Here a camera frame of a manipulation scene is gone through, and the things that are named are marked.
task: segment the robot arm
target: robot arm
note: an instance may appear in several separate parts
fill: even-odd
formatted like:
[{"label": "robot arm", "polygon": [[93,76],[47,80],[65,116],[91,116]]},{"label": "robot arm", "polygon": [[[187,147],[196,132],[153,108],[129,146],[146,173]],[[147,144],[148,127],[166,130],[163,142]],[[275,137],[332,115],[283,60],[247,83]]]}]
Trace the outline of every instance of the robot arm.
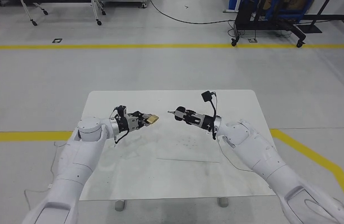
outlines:
[{"label": "robot arm", "polygon": [[[23,224],[77,223],[77,202],[83,186],[94,172],[107,139],[118,143],[129,132],[149,126],[158,116],[136,111],[127,114],[125,106],[114,110],[113,118],[84,118],[77,124],[62,151],[58,173],[49,194],[25,217]],[[116,141],[117,135],[126,132]]]},{"label": "robot arm", "polygon": [[[215,93],[207,91],[203,94],[204,101],[211,102],[211,96]],[[169,113],[174,114],[178,121],[198,126],[214,136],[222,136],[244,164],[269,184],[279,197],[284,215],[290,223],[344,224],[344,205],[295,173],[274,146],[247,121],[225,124],[219,116],[197,114],[184,107]]]}]

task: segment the yellow tape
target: yellow tape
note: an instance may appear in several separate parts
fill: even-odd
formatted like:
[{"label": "yellow tape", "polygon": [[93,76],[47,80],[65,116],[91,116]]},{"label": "yellow tape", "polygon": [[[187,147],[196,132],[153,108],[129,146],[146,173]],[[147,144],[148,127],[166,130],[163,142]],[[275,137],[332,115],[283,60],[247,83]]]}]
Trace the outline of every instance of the yellow tape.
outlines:
[{"label": "yellow tape", "polygon": [[[81,44],[0,45],[0,50],[136,49],[136,48],[234,48],[231,44]],[[295,44],[238,44],[236,48],[295,48]],[[305,44],[303,48],[344,49],[344,44]]]},{"label": "yellow tape", "polygon": [[325,157],[317,154],[316,152],[314,152],[313,150],[311,150],[307,146],[301,144],[300,142],[292,139],[290,136],[281,132],[280,130],[271,129],[270,131],[271,131],[271,134],[273,137],[281,140],[285,144],[289,145],[290,147],[294,148],[295,150],[297,150],[298,152],[300,152],[301,154],[306,156],[307,158],[313,160],[317,164],[319,164],[322,167],[324,167],[325,169],[329,170],[335,176],[341,189],[344,192],[344,172],[338,165],[327,160]]},{"label": "yellow tape", "polygon": [[[278,129],[270,129],[273,137],[278,138],[285,144],[302,153],[307,158],[313,160],[325,169],[329,170],[338,181],[341,189],[344,192],[344,172],[333,162],[327,160],[325,157],[317,154],[312,149],[292,139],[287,134]],[[0,142],[24,142],[24,141],[66,141],[72,132],[0,132]]]},{"label": "yellow tape", "polygon": [[0,142],[66,141],[72,132],[0,132]]}]

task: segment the cart wheel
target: cart wheel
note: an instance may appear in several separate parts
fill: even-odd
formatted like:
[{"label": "cart wheel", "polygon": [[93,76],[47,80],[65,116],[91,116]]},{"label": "cart wheel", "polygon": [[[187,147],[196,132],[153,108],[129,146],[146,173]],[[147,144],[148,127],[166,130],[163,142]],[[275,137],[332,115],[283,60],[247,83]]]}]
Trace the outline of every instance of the cart wheel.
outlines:
[{"label": "cart wheel", "polygon": [[235,39],[232,39],[232,46],[236,46],[237,45],[237,41]]},{"label": "cart wheel", "polygon": [[298,41],[297,41],[297,44],[296,44],[296,47],[297,47],[297,48],[301,48],[302,46],[303,46],[303,42],[300,41],[300,40],[298,40]]}]

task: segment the small yellow object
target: small yellow object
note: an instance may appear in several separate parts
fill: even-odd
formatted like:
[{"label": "small yellow object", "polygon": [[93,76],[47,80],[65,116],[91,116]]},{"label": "small yellow object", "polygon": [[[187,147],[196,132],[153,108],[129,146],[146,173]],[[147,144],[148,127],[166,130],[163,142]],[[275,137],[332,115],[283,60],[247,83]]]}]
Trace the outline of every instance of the small yellow object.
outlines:
[{"label": "small yellow object", "polygon": [[156,122],[159,119],[159,117],[157,115],[152,115],[147,119],[147,122],[149,122],[150,124],[153,124],[154,122]]}]

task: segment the gray floor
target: gray floor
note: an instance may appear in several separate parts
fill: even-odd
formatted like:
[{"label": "gray floor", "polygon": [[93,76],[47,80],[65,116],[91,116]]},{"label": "gray floor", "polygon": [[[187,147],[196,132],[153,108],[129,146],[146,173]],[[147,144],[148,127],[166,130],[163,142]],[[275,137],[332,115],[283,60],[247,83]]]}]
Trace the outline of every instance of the gray floor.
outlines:
[{"label": "gray floor", "polygon": [[[156,0],[182,20],[233,19],[221,13],[226,0]],[[228,24],[187,25],[147,9],[107,7],[98,27],[89,4],[29,7],[33,27],[21,7],[0,8],[0,45],[229,43]],[[307,44],[344,44],[344,24],[318,24],[323,34]],[[254,37],[247,32],[241,43]],[[259,43],[295,43],[273,32],[257,32]],[[93,90],[252,89],[270,128],[312,148],[344,170],[344,49],[80,49],[0,50],[0,131],[72,130]],[[301,176],[344,202],[333,175],[275,139]],[[0,143],[0,223],[20,223],[28,211],[24,189],[45,189],[53,142]],[[28,193],[31,205],[44,193]],[[278,199],[230,198],[220,208],[214,198],[129,201],[118,213],[114,202],[79,204],[79,223],[287,223]]]}]

